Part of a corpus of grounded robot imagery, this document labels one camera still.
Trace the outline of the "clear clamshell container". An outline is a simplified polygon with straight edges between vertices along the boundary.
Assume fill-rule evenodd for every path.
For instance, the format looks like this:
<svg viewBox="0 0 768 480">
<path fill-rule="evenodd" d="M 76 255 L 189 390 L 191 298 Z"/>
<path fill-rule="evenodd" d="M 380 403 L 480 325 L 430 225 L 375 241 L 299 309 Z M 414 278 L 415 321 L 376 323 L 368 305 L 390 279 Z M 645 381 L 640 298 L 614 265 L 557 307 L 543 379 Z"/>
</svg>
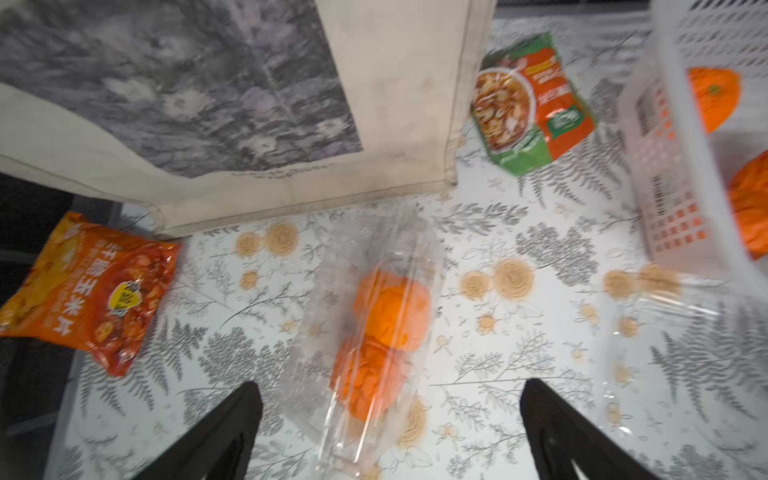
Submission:
<svg viewBox="0 0 768 480">
<path fill-rule="evenodd" d="M 313 479 L 362 477 L 405 432 L 442 288 L 444 249 L 413 211 L 331 233 L 284 369 L 283 414 Z"/>
<path fill-rule="evenodd" d="M 767 305 L 690 288 L 619 302 L 596 424 L 661 479 L 767 476 Z"/>
</svg>

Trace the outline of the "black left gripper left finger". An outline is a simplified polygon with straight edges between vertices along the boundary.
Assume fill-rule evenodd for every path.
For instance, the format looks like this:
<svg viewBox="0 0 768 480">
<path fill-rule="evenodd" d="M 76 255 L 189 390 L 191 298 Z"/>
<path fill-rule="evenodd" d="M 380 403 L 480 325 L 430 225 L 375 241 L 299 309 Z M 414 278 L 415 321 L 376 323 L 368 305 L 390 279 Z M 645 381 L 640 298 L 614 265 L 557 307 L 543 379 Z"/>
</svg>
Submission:
<svg viewBox="0 0 768 480">
<path fill-rule="evenodd" d="M 262 415 L 258 385 L 245 382 L 136 477 L 243 479 Z"/>
</svg>

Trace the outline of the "orange fruit six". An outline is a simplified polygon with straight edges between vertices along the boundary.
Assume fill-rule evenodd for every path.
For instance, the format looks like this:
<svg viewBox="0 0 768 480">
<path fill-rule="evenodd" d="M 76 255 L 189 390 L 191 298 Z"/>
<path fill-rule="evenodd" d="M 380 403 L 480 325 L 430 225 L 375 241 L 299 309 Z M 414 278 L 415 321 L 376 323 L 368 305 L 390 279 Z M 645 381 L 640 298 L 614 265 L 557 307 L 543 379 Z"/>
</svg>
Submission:
<svg viewBox="0 0 768 480">
<path fill-rule="evenodd" d="M 353 418 L 376 420 L 400 396 L 410 373 L 407 352 L 366 337 L 347 337 L 337 353 L 330 388 Z"/>
</svg>

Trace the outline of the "orange fruit four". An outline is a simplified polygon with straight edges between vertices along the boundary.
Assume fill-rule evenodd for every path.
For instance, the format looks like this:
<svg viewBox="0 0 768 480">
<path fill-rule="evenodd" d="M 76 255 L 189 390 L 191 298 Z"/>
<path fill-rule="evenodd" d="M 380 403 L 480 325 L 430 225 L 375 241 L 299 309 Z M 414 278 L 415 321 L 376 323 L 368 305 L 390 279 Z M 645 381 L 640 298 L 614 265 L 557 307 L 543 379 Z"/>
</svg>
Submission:
<svg viewBox="0 0 768 480">
<path fill-rule="evenodd" d="M 731 180 L 729 198 L 741 239 L 753 260 L 767 255 L 767 152 Z"/>
</svg>

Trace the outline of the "orange fruit five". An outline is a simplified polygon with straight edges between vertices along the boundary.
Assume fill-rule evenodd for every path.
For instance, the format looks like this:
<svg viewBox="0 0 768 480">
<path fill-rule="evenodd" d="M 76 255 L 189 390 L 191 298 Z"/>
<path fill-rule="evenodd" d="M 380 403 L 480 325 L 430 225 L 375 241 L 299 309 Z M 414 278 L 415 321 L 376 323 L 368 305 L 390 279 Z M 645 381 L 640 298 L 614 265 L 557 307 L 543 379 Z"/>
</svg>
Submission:
<svg viewBox="0 0 768 480">
<path fill-rule="evenodd" d="M 374 269 L 360 283 L 354 312 L 365 334 L 382 345 L 417 351 L 429 332 L 432 298 L 421 282 Z"/>
</svg>

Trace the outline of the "orange fruit three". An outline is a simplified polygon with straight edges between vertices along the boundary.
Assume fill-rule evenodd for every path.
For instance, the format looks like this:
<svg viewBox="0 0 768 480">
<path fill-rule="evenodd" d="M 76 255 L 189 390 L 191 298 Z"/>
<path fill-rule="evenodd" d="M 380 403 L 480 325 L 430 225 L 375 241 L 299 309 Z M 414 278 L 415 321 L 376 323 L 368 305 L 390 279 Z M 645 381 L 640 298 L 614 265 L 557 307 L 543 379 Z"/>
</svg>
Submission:
<svg viewBox="0 0 768 480">
<path fill-rule="evenodd" d="M 734 70 L 696 67 L 688 71 L 688 78 L 704 128 L 713 133 L 739 105 L 741 76 Z"/>
</svg>

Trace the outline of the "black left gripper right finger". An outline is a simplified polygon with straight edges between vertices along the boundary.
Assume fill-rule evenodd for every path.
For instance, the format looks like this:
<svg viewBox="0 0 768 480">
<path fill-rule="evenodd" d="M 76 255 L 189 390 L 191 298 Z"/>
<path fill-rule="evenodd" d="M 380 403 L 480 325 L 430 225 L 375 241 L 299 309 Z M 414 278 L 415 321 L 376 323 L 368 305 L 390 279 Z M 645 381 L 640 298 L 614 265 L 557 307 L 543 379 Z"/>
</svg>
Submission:
<svg viewBox="0 0 768 480">
<path fill-rule="evenodd" d="M 540 379 L 525 382 L 520 413 L 541 479 L 656 477 Z"/>
</svg>

